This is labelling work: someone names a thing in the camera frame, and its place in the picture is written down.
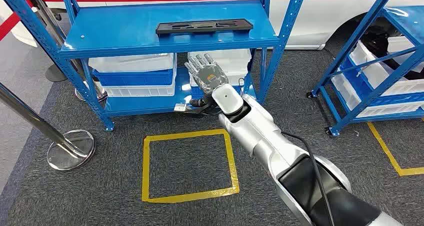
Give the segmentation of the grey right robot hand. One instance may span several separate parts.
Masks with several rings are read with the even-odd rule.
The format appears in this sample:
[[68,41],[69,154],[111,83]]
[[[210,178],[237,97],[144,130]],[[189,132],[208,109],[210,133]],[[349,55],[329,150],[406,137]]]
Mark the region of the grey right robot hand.
[[227,75],[208,53],[188,56],[188,62],[184,65],[206,95],[211,95],[214,89],[229,83]]

